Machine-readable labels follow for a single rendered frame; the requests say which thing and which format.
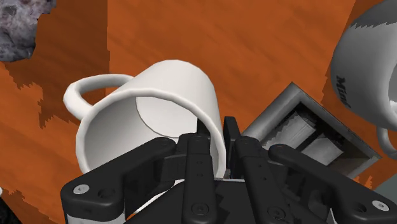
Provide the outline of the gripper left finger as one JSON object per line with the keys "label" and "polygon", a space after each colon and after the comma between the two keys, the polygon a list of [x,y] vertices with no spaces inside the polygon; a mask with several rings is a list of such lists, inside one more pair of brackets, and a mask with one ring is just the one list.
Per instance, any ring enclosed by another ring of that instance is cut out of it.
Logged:
{"label": "gripper left finger", "polygon": [[211,136],[198,121],[178,142],[157,137],[68,182],[60,192],[66,224],[127,224],[154,196],[178,188],[143,224],[215,224]]}

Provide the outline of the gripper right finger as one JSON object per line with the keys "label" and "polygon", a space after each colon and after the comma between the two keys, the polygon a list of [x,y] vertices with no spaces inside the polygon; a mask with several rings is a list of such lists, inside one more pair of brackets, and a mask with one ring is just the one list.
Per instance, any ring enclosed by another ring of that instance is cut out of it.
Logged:
{"label": "gripper right finger", "polygon": [[397,224],[397,204],[285,144],[265,150],[224,119],[226,166],[243,179],[257,224]]}

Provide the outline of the white mug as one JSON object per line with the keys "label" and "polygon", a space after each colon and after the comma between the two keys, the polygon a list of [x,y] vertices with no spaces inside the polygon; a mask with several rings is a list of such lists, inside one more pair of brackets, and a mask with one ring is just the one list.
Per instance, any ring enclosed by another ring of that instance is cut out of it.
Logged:
{"label": "white mug", "polygon": [[100,74],[70,84],[63,98],[80,120],[76,158],[87,173],[156,137],[177,141],[202,122],[211,137],[214,176],[226,170],[216,92],[209,77],[182,60],[164,60],[137,76]]}

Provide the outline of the grey open box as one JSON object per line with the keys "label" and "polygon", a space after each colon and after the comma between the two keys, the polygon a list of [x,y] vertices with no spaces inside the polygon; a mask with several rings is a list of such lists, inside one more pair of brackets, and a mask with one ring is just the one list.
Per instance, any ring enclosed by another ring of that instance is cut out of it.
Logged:
{"label": "grey open box", "polygon": [[286,144],[353,179],[382,157],[294,83],[249,125],[266,150]]}

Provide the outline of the grey mug with black lettering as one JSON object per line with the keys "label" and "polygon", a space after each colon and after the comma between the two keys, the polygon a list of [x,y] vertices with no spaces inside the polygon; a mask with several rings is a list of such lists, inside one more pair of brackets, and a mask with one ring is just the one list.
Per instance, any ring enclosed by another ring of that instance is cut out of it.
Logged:
{"label": "grey mug with black lettering", "polygon": [[383,152],[397,132],[397,0],[383,0],[353,20],[333,52],[330,80],[340,102],[376,125]]}

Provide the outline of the grey mottled rock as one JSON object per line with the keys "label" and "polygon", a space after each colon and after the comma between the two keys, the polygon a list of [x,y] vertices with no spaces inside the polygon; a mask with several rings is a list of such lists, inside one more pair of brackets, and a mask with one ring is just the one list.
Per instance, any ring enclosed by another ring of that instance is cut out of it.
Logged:
{"label": "grey mottled rock", "polygon": [[38,20],[57,0],[0,0],[0,62],[31,58]]}

